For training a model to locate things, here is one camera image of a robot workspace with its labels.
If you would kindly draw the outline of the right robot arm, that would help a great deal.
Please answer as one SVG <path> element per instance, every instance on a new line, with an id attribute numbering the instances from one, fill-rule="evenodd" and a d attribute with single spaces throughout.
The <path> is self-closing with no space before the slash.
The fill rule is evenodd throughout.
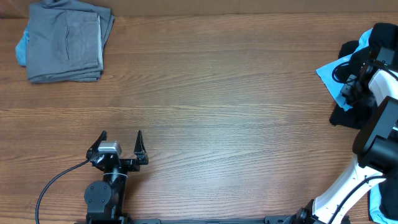
<path id="1" fill-rule="evenodd" d="M 349 166 L 322 195 L 284 223 L 341 223 L 346 213 L 373 187 L 397 176 L 397 55 L 380 47 L 371 52 L 359 76 L 377 110 L 353 143 Z"/>

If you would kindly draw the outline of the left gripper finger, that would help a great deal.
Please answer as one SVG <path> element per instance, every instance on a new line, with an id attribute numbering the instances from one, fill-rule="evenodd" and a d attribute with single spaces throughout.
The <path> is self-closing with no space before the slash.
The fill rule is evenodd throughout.
<path id="1" fill-rule="evenodd" d="M 86 158 L 87 159 L 91 159 L 92 155 L 95 152 L 98 152 L 98 148 L 100 146 L 100 143 L 102 141 L 107 140 L 107 132 L 104 130 L 102 131 L 102 133 L 100 134 L 99 138 L 93 143 L 93 145 L 87 150 L 86 152 Z"/>
<path id="2" fill-rule="evenodd" d="M 134 154 L 137 158 L 145 158 L 147 156 L 141 130 L 139 130 L 137 134 L 136 144 L 134 146 Z"/>

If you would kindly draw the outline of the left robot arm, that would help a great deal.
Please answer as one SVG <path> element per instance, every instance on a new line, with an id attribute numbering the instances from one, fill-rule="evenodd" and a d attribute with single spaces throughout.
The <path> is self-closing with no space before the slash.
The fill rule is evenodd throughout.
<path id="1" fill-rule="evenodd" d="M 149 163 L 141 131 L 134 146 L 135 158 L 123 159 L 121 153 L 120 143 L 108 141 L 106 131 L 88 149 L 86 158 L 103 172 L 103 179 L 92 182 L 85 190 L 86 223 L 133 223 L 123 206 L 128 173 L 138 172 L 141 165 Z"/>

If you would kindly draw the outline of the black polo shirt with logo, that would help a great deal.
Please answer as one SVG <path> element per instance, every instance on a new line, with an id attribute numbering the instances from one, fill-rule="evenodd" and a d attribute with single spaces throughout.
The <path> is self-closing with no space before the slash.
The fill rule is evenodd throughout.
<path id="1" fill-rule="evenodd" d="M 378 106 L 386 97 L 397 98 L 397 26 L 389 23 L 377 23 L 372 28 L 366 44 L 351 54 L 346 62 L 337 65 L 331 72 L 333 81 L 340 83 L 343 71 L 354 75 L 372 73 L 369 89 L 376 99 L 376 105 L 352 107 L 360 112 Z"/>

